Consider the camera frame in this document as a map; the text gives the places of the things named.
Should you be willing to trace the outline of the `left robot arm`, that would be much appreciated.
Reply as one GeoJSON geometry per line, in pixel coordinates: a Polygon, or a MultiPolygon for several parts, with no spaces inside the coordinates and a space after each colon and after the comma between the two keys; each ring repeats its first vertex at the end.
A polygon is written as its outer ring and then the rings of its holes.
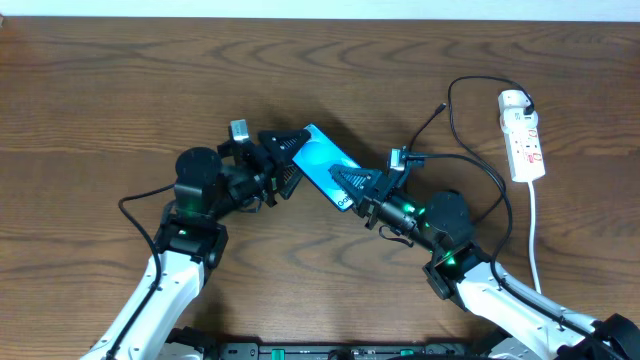
{"type": "Polygon", "coordinates": [[[156,234],[141,233],[151,250],[144,275],[86,358],[156,358],[220,263],[228,241],[222,218],[273,207],[277,195],[289,198],[302,177],[293,158],[310,137],[305,129],[262,131],[253,142],[232,125],[216,148],[184,151],[168,187],[174,200],[165,205],[156,234]]]}

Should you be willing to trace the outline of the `blue Galaxy smartphone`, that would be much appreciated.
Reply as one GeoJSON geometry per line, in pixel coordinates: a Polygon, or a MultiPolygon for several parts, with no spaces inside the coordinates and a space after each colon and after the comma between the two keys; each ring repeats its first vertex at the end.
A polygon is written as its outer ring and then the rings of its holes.
{"type": "Polygon", "coordinates": [[[334,181],[329,172],[333,165],[359,168],[359,165],[338,147],[319,127],[305,127],[310,139],[293,157],[293,163],[317,189],[341,212],[351,208],[353,201],[334,181]]]}

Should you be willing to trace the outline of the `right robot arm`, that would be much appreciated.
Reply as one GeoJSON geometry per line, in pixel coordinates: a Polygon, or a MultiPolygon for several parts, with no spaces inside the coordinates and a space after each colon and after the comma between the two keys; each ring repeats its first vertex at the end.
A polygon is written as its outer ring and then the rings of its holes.
{"type": "Polygon", "coordinates": [[[474,240],[464,198],[437,192],[426,203],[403,192],[400,176],[331,166],[333,180],[368,228],[380,224],[395,240],[431,253],[423,271],[443,300],[485,318],[541,359],[636,359],[639,328],[620,314],[604,321],[561,306],[513,278],[474,240]]]}

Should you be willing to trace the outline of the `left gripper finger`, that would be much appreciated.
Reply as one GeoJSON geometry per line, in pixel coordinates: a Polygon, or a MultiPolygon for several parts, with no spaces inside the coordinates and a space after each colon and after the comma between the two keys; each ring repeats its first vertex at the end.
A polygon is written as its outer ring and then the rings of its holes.
{"type": "Polygon", "coordinates": [[[293,157],[300,151],[303,145],[311,138],[306,129],[289,131],[261,131],[258,139],[280,165],[289,165],[293,157]]]}
{"type": "Polygon", "coordinates": [[[288,200],[294,193],[301,179],[302,172],[300,169],[295,164],[287,165],[282,172],[282,183],[277,188],[278,194],[284,200],[288,200]]]}

